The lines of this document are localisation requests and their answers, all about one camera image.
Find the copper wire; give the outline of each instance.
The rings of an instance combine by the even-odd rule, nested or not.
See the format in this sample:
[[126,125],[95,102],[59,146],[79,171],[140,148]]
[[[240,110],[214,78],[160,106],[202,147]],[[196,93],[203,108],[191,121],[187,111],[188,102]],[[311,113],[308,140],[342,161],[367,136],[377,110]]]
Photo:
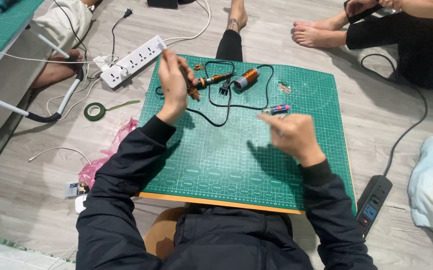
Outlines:
[[255,69],[250,69],[249,71],[245,72],[242,76],[245,77],[245,79],[247,79],[248,84],[250,85],[253,82],[255,82],[256,79],[258,78],[258,72]]

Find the black pants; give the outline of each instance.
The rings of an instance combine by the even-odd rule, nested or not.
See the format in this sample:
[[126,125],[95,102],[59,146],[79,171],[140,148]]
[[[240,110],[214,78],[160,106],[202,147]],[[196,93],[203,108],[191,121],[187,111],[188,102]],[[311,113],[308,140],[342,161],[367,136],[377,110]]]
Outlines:
[[226,30],[216,50],[215,58],[243,62],[244,55],[242,52],[242,37],[240,34],[232,29]]
[[381,8],[376,5],[348,18],[346,45],[355,50],[398,44],[398,72],[410,83],[433,89],[433,19],[400,12],[356,23]]

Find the bare foot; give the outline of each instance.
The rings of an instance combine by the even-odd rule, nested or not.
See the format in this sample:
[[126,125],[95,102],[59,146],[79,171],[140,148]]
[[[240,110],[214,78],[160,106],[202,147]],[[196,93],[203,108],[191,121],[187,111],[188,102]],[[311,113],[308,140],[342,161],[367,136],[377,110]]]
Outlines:
[[346,31],[328,31],[308,26],[298,25],[295,27],[293,40],[299,45],[310,48],[332,48],[346,45]]
[[303,26],[303,27],[311,27],[320,30],[328,30],[328,31],[338,31],[347,25],[348,18],[345,11],[341,11],[337,15],[334,15],[331,18],[319,20],[319,21],[295,21],[293,23],[294,27]]
[[[67,52],[69,56],[77,58],[78,62],[82,61],[83,56],[80,55],[80,51],[77,49],[71,49]],[[65,62],[66,59],[61,54],[57,54],[48,59],[49,61],[61,61]],[[43,70],[33,81],[30,89],[37,89],[45,85],[60,82],[64,79],[68,79],[75,75],[74,66],[66,63],[46,63]]]
[[247,21],[248,15],[245,10],[244,0],[231,0],[231,11],[226,28],[240,33],[240,30],[246,26]]

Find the person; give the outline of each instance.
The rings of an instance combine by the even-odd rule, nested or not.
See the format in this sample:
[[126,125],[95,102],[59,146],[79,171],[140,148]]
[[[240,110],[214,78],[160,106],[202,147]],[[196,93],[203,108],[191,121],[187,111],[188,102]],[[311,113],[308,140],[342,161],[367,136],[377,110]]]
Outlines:
[[[301,46],[350,50],[398,45],[398,71],[410,83],[433,89],[433,0],[349,0],[337,15],[295,21],[293,39]],[[382,8],[401,12],[358,22]],[[341,29],[350,23],[347,31]]]
[[[30,22],[30,26],[67,52],[69,56],[81,62],[83,56],[80,51],[72,49],[79,42],[75,38],[72,27],[76,35],[82,39],[90,27],[93,15],[89,8],[97,2],[98,0],[56,0],[50,5],[48,12],[35,18]],[[22,58],[66,61],[62,55],[56,54],[50,46],[28,30],[24,30],[16,38],[7,53]],[[0,100],[17,106],[28,89],[38,89],[60,82],[74,76],[75,73],[72,64],[28,61],[5,55],[0,60]],[[7,125],[4,126],[11,113],[11,110],[0,106],[0,130],[3,133],[14,129]]]
[[[243,59],[239,31],[246,22],[244,1],[232,0],[216,58]],[[76,223],[76,269],[313,269],[308,255],[292,239],[288,214],[216,205],[191,204],[174,226],[174,237],[169,236],[173,241],[166,240],[172,250],[166,256],[147,252],[132,214],[131,197],[152,177],[151,165],[164,155],[166,142],[175,132],[172,125],[187,108],[187,87],[179,64],[196,83],[185,59],[173,51],[163,54],[158,69],[163,107],[130,132],[96,172],[84,202],[86,209]],[[271,127],[273,145],[301,164],[306,216],[320,238],[318,253],[325,269],[377,269],[367,254],[343,181],[331,172],[316,141],[312,117],[259,117]]]

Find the black jacket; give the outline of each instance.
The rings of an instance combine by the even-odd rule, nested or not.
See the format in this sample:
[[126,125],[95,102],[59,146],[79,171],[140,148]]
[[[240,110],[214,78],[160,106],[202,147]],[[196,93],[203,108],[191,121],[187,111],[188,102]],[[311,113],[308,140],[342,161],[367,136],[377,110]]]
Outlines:
[[[166,259],[146,252],[130,199],[148,179],[150,164],[175,129],[159,118],[130,132],[95,175],[81,212],[76,269],[309,270],[308,255],[292,239],[288,215],[193,205],[177,223],[175,250]],[[306,216],[320,238],[325,269],[375,270],[343,181],[327,161],[301,168]]]

